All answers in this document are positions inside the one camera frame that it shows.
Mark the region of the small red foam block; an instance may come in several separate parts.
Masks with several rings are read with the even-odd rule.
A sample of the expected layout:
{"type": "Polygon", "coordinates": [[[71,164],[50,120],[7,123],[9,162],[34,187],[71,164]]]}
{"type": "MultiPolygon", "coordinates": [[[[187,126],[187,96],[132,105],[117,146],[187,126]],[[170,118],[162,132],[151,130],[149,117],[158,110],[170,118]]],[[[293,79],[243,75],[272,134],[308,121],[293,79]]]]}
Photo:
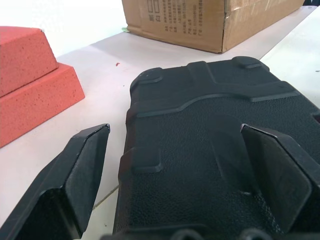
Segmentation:
{"type": "Polygon", "coordinates": [[[41,29],[0,26],[0,97],[43,77],[58,66],[41,29]]]}

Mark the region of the black plastic tool case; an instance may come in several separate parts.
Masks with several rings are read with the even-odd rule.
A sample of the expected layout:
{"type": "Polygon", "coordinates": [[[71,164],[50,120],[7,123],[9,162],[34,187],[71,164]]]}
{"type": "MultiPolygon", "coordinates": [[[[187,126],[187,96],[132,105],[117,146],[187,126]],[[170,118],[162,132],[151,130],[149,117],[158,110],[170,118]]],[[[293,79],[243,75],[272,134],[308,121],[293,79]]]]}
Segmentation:
{"type": "Polygon", "coordinates": [[[242,128],[292,137],[320,165],[320,108],[258,59],[142,72],[130,86],[115,240],[320,240],[285,233],[242,128]]]}

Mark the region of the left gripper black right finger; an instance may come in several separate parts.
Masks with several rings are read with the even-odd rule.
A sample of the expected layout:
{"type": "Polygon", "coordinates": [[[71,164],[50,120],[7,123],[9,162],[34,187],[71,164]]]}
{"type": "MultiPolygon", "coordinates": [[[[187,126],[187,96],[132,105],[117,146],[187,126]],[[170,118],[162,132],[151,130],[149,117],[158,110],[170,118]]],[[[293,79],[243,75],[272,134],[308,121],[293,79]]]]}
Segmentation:
{"type": "Polygon", "coordinates": [[[253,172],[285,233],[320,233],[320,164],[289,135],[245,124],[241,130],[253,172]]]}

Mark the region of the large red foam block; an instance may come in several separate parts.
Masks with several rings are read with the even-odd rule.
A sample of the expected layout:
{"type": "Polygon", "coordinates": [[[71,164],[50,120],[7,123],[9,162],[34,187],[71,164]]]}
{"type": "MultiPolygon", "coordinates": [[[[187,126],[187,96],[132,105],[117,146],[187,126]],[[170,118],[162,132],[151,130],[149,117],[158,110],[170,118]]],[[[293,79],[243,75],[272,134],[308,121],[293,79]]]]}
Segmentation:
{"type": "Polygon", "coordinates": [[[62,63],[56,70],[0,97],[0,148],[84,98],[75,69],[62,63]]]}

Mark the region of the brown cardboard box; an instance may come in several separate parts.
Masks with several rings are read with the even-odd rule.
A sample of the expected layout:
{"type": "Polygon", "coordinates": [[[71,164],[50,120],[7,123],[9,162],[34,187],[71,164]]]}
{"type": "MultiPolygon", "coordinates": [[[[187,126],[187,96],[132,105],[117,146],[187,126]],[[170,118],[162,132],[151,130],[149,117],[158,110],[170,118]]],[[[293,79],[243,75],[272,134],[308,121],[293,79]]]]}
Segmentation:
{"type": "Polygon", "coordinates": [[[224,53],[298,10],[304,0],[122,0],[127,30],[224,53]]]}

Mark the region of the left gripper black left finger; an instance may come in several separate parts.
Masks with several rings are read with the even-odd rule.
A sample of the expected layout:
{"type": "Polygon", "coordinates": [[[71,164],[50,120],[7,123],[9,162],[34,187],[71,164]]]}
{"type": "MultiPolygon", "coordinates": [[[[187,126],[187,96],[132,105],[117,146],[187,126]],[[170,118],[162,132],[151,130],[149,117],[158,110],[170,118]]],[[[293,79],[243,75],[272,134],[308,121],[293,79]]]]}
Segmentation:
{"type": "Polygon", "coordinates": [[[2,227],[0,240],[79,240],[104,168],[109,124],[84,129],[36,176],[2,227]]]}

